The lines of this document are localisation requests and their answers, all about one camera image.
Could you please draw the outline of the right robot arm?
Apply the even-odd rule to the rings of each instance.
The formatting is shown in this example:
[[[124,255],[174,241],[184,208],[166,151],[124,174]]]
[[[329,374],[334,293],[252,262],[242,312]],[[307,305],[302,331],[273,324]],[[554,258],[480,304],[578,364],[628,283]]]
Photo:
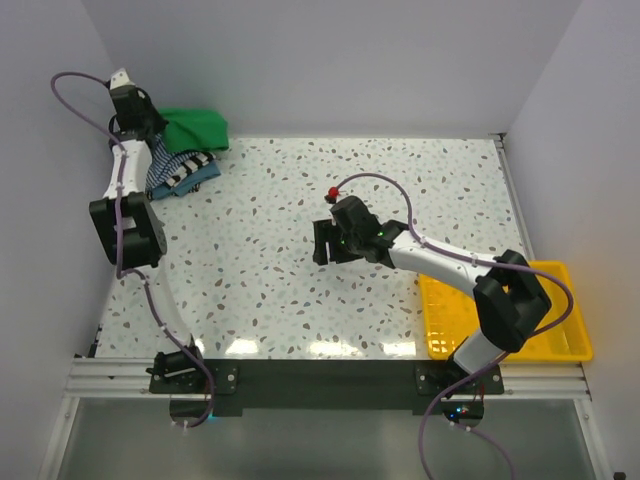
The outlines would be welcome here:
[[[433,278],[475,303],[479,327],[447,358],[442,387],[469,392],[481,369],[505,353],[517,353],[551,309],[551,300],[524,257],[507,250],[474,256],[418,240],[405,223],[382,223],[357,196],[326,195],[331,217],[314,227],[313,261],[320,265],[364,259],[393,270]]]

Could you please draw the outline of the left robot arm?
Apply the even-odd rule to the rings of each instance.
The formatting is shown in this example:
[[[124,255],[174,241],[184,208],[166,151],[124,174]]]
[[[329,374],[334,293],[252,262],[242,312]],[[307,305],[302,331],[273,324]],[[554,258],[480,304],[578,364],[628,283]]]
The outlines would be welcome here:
[[[158,349],[148,370],[152,384],[159,392],[205,390],[212,381],[171,293],[164,264],[166,236],[146,195],[155,137],[166,122],[149,96],[132,83],[112,82],[109,94],[115,108],[108,127],[114,166],[105,194],[90,203],[89,213],[116,276],[140,282],[167,344]]]

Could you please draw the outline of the blue white striped tank top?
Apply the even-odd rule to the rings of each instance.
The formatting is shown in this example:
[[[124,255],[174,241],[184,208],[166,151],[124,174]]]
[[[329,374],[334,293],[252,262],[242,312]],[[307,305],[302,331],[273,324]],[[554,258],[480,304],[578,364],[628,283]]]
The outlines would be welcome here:
[[[151,189],[167,180],[186,159],[197,153],[208,153],[215,157],[211,152],[202,151],[171,153],[167,150],[162,135],[158,134],[154,141],[151,166],[146,177],[146,192],[148,193]]]

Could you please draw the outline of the green tank top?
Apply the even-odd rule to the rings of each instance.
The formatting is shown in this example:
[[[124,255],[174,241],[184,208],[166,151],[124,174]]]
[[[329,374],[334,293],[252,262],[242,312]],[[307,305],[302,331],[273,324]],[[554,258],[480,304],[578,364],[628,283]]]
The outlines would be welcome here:
[[[229,148],[228,123],[209,109],[162,108],[160,115],[168,122],[162,132],[167,150],[225,151]]]

